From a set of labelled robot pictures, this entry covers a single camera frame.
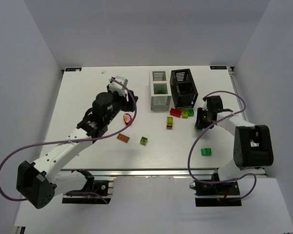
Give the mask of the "yellow-green small lego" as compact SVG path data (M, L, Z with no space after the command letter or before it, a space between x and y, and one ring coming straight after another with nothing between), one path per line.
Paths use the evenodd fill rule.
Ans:
M182 110L182 118L188 118L188 110L187 109Z

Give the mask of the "green double lego brick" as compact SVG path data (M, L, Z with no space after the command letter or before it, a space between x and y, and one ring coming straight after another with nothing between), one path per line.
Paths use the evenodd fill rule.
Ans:
M202 148L201 155L202 156L212 156L212 149L211 148Z

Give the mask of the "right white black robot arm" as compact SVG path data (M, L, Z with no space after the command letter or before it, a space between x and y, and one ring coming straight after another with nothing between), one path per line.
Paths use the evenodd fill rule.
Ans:
M196 129L202 136L219 126L234 137L233 158L216 169L213 181L231 182L254 170L272 166L274 161L268 126L256 125L225 109L220 96L204 97L204 107L197 109Z

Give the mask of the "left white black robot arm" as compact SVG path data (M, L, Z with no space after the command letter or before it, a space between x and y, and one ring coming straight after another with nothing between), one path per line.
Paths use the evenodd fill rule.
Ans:
M81 122L66 140L56 143L45 156L18 166L16 189L36 209L45 207L53 197L65 193L88 193L94 177L84 169L69 176L59 172L81 151L104 138L108 125L120 111L134 112L138 97L130 90L99 93Z

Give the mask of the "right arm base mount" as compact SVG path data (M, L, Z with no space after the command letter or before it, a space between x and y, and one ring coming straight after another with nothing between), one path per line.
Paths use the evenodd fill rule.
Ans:
M240 207L240 190L237 182L205 184L193 181L189 188L195 191L196 207Z

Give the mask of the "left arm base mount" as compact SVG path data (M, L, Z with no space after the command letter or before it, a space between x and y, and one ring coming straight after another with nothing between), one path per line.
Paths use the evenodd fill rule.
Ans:
M63 195L62 204L107 205L114 189L114 179L95 178L81 190L73 190Z

